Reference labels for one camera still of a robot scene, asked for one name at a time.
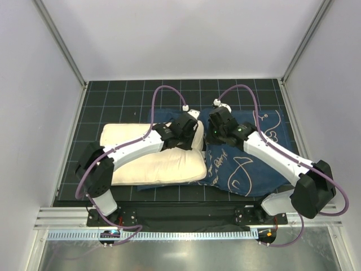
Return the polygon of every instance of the white pillow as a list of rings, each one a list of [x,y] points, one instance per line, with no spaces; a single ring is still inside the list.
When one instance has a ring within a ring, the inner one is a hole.
[[[148,128],[149,124],[107,124],[100,137],[100,145],[119,144],[138,138]],[[112,185],[156,185],[202,180],[207,171],[201,154],[203,134],[203,124],[198,121],[192,150],[173,148],[142,156],[116,170]]]

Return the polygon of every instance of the black bracket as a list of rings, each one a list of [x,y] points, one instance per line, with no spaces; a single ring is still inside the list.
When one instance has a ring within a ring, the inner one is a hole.
[[[118,208],[118,211],[113,212],[107,219],[119,226],[134,226],[138,223],[137,210],[135,208]],[[90,209],[86,221],[88,227],[107,227],[107,222],[98,214],[96,209]]]
[[[266,219],[260,219],[258,209],[251,206],[245,208],[236,208],[235,209],[236,222],[240,226],[247,225],[274,225],[274,218],[277,218],[278,225],[286,225],[288,223],[287,216],[285,213],[280,213],[276,216],[267,216]]]

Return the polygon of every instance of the black base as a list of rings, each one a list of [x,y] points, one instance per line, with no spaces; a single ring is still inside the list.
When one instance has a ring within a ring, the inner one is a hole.
[[[274,225],[273,217],[260,222],[255,211],[256,208],[244,203],[217,206],[177,203],[166,207],[139,203],[122,206],[119,212],[113,213],[108,219],[117,225],[122,221],[123,226],[141,224],[142,231],[152,232],[226,232],[242,231],[247,225]],[[108,226],[95,209],[89,213],[87,226]],[[277,221],[278,225],[288,223],[287,217],[282,214],[277,215]]]

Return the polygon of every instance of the reflective metal surface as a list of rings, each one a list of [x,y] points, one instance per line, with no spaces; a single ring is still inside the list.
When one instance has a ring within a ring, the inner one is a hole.
[[[278,230],[277,243],[291,241],[299,228]],[[68,270],[341,270],[328,228],[306,228],[300,241],[267,248],[254,240],[131,242],[101,248],[94,241],[47,241],[40,269]],[[79,257],[65,260],[64,257]]]

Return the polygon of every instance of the navy blue towel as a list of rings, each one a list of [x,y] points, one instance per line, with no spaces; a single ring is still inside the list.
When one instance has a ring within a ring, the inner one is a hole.
[[[202,110],[199,117],[204,124],[205,133],[208,131],[208,118],[211,110],[211,108]],[[155,122],[166,123],[176,119],[180,114],[181,112],[178,110],[156,110]],[[232,111],[232,115],[239,124],[245,121],[255,123],[253,111]],[[269,138],[291,150],[288,131],[281,111],[259,111],[259,124]],[[261,160],[228,145],[207,145],[206,166],[207,176],[192,184],[211,185],[242,196],[263,196],[288,183],[280,173]],[[151,187],[159,186],[138,186],[138,190]]]

